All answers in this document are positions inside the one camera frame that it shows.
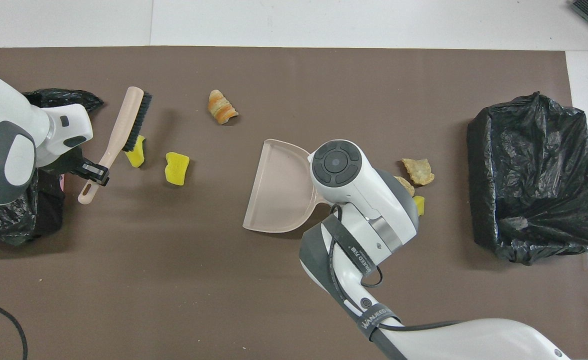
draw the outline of brown surface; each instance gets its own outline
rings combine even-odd
[[[350,139],[394,175],[403,157],[428,158],[436,174],[417,189],[419,235],[383,262],[377,299],[409,325],[514,319],[588,358],[587,255],[502,262],[474,244],[467,203],[468,121],[534,91],[570,105],[565,64],[563,52],[1,48],[0,78],[16,89],[106,101],[83,146],[95,161],[127,86],[154,98],[141,168],[119,155],[91,205],[69,180],[59,233],[0,247],[0,306],[24,326],[31,359],[382,359],[301,269],[302,228],[242,228],[264,139],[308,151]],[[240,113],[227,125],[207,111],[212,89]],[[169,151],[191,158],[184,187],[165,181]],[[303,228],[325,214],[314,216]],[[7,326],[0,359],[18,358]]]

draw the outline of velcro strap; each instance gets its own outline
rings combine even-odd
[[[360,330],[369,341],[372,341],[370,338],[372,337],[374,330],[382,321],[388,318],[394,318],[400,321],[399,317],[397,317],[390,308],[379,302],[363,312],[363,315],[360,315],[356,324],[358,324],[358,330]]]
[[[363,250],[361,244],[356,241],[350,231],[342,224],[336,216],[328,216],[323,220],[324,227],[336,240],[336,244],[344,251],[345,255],[356,266],[363,276],[368,276],[376,271],[376,264]]]

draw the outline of black plastic bag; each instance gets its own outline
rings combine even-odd
[[[585,113],[536,92],[481,110],[467,126],[474,241],[531,265],[588,252]]]
[[[35,170],[25,193],[0,205],[0,242],[17,246],[60,230],[64,199],[60,177]]]
[[[95,94],[84,90],[47,88],[24,92],[29,104],[40,108],[63,107],[65,105],[80,104],[85,111],[92,112],[100,108],[104,102]]]

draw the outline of round gray button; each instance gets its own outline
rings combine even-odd
[[[323,163],[330,173],[340,173],[347,167],[347,155],[342,151],[332,151],[328,153]]]

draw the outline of beige dustpan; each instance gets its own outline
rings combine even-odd
[[[264,233],[286,233],[303,225],[319,203],[310,178],[310,153],[267,139],[256,170],[243,227]]]

